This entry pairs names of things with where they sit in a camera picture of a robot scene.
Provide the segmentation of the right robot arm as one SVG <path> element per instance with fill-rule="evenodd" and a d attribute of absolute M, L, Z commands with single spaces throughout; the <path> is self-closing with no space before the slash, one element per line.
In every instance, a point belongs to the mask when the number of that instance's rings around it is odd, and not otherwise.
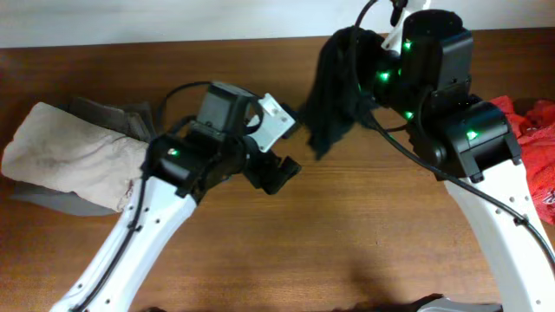
<path fill-rule="evenodd" d="M 554 308 L 554 250 L 504 113 L 471 94 L 473 38 L 452 11 L 395 7 L 372 83 L 470 224 L 499 288 L 497 311 Z"/>

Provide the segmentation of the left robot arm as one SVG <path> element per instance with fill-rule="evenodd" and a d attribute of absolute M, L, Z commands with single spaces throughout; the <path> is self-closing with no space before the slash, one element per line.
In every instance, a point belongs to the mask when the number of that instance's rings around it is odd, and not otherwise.
<path fill-rule="evenodd" d="M 199 113 L 147 148 L 133 194 L 92 262 L 54 311 L 126 311 L 165 245 L 206 193 L 235 174 L 273 195 L 301 170 L 272 146 L 296 130 L 297 113 L 270 94 L 213 81 Z"/>

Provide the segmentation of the black t-shirt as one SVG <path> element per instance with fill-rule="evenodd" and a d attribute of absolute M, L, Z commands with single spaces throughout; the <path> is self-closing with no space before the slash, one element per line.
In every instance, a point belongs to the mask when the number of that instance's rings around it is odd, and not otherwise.
<path fill-rule="evenodd" d="M 374 101 L 361 99 L 353 81 L 350 35 L 352 28 L 340 29 L 320 50 L 313 86 L 301 108 L 301 121 L 310 132 L 307 145 L 320 160 L 355 124 L 372 129 Z"/>

